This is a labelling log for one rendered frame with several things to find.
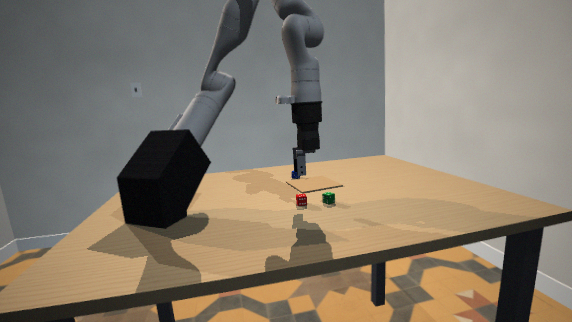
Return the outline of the red die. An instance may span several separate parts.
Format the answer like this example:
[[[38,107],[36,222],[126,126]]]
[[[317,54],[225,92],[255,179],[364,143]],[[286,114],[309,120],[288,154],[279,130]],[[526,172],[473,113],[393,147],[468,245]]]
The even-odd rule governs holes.
[[[297,194],[296,203],[298,206],[307,205],[307,196],[305,194]]]

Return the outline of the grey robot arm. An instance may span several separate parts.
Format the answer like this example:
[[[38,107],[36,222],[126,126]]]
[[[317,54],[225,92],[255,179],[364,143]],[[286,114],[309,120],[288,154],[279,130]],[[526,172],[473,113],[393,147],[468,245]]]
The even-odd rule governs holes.
[[[278,16],[284,20],[281,36],[290,64],[291,83],[319,81],[318,60],[309,55],[306,48],[316,47],[322,42],[324,28],[321,20],[303,0],[270,1]],[[169,130],[189,129],[202,146],[236,86],[235,78],[217,70],[217,67],[228,53],[246,39],[258,2],[227,1],[201,80],[201,92],[196,94],[185,112],[178,115]]]

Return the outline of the green die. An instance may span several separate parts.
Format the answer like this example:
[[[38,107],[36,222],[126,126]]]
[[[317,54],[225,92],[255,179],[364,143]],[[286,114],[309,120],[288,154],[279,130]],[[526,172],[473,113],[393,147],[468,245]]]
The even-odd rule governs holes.
[[[322,202],[326,204],[331,204],[335,202],[335,193],[326,192],[322,194]]]

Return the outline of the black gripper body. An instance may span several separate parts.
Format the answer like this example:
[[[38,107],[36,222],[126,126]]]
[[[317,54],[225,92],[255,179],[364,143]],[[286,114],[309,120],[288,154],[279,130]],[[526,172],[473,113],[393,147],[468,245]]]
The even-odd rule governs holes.
[[[290,104],[292,123],[297,125],[297,147],[301,150],[320,149],[318,132],[322,122],[321,88],[319,81],[291,83],[291,96],[277,96],[275,104]]]

